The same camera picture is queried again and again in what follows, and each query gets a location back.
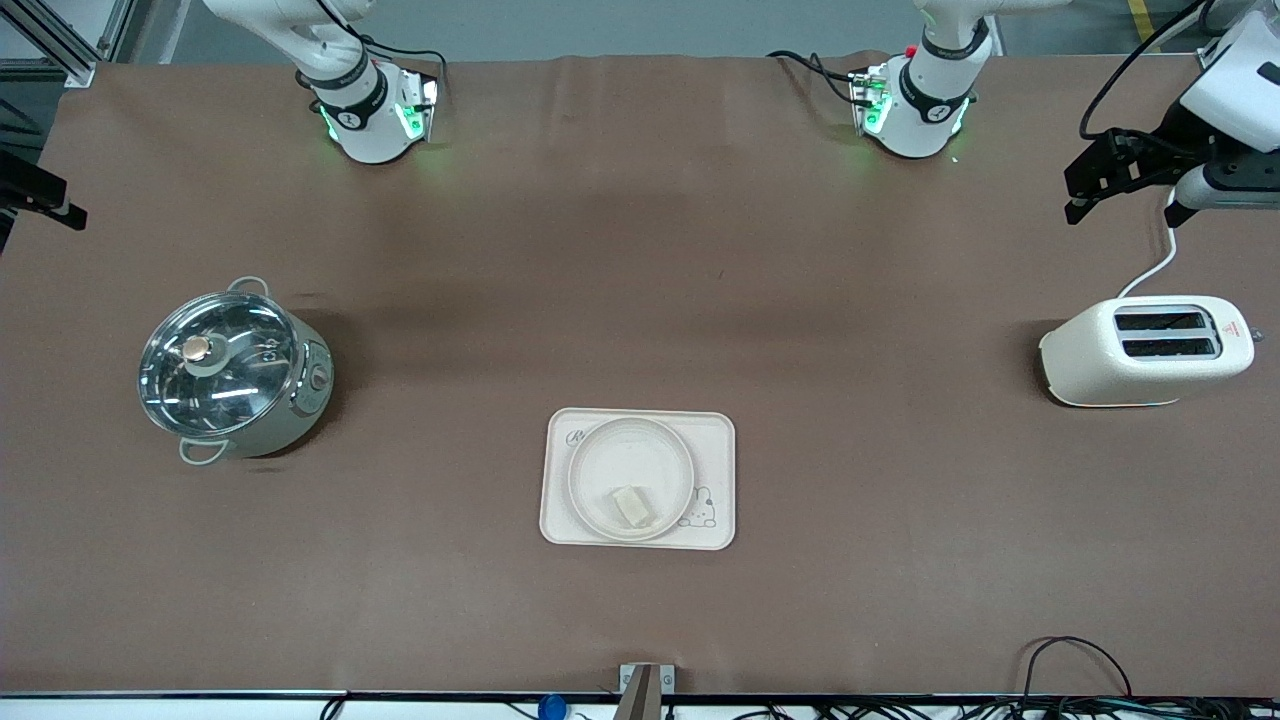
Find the round cream plate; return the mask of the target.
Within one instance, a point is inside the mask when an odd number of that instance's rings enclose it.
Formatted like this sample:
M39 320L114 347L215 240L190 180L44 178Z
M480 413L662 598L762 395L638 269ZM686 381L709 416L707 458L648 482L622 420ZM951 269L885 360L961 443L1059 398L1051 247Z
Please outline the round cream plate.
M662 421L625 416L588 432L567 470L570 503L586 528L620 543L657 539L675 529L692 501L696 470L684 438ZM609 495L622 486L643 489L655 514L652 527L628 529Z

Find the small pale bun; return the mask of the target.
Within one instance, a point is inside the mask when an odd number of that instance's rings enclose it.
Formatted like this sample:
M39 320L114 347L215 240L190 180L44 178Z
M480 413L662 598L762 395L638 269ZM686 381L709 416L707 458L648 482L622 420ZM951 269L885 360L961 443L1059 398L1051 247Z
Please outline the small pale bun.
M652 527L655 514L650 503L645 500L641 488L636 486L622 486L614 488L609 495L621 521L628 528L641 530Z

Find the cream rabbit print tray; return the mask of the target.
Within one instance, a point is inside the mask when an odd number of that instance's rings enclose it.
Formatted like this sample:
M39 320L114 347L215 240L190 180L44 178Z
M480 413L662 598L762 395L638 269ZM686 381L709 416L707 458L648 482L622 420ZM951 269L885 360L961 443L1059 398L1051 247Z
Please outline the cream rabbit print tray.
M585 527L570 503L567 470L584 436L604 421L640 416L676 430L692 452L692 501L675 529L640 543L605 539ZM694 411L564 407L547 428L539 527L553 544L616 548L719 551L736 534L736 429L723 414Z

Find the cream two-slot toaster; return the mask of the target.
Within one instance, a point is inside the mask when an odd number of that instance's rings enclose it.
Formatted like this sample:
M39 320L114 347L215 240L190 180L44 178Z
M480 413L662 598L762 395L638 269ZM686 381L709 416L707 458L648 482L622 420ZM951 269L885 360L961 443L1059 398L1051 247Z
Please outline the cream two-slot toaster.
M1225 299L1125 296L1076 314L1039 343L1048 392L1074 407L1160 407L1242 374L1256 338Z

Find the glass pot lid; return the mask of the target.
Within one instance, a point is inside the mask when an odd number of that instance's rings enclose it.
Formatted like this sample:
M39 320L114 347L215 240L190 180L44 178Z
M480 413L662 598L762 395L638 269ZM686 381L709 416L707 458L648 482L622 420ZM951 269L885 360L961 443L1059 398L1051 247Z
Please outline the glass pot lid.
M173 311L143 343L137 391L150 421L175 436L225 436L285 395L298 329L269 297L206 293Z

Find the steel pot with glass lid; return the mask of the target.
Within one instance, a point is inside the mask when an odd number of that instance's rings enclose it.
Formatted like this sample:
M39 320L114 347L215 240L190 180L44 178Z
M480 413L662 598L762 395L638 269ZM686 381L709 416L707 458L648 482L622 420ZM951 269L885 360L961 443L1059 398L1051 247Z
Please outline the steel pot with glass lid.
M205 468L228 459L268 456L292 446L317 423L330 402L335 383L329 343L308 323L285 310L273 297L266 281L256 275L244 275L230 282L225 290L244 290L273 300L296 323L300 351L285 395L264 418L233 433L206 439L192 439L166 430L177 437L180 459L195 468Z

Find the brown table cover mat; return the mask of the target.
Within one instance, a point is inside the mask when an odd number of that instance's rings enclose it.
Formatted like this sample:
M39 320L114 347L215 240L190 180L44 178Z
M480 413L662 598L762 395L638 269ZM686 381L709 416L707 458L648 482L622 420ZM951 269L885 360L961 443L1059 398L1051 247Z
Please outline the brown table cover mat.
M1107 58L1000 58L948 154L767 59L457 63L430 146L349 161L284 67L99 70L42 163L90 214L0 256L0 687L1010 692L1047 635L1142 694L1280 693L1280 213L1151 293L1243 374L1062 407L1041 336L1160 255L1161 190L1062 218ZM244 275L328 343L280 452L186 464L151 333ZM564 407L726 415L719 551L553 544Z

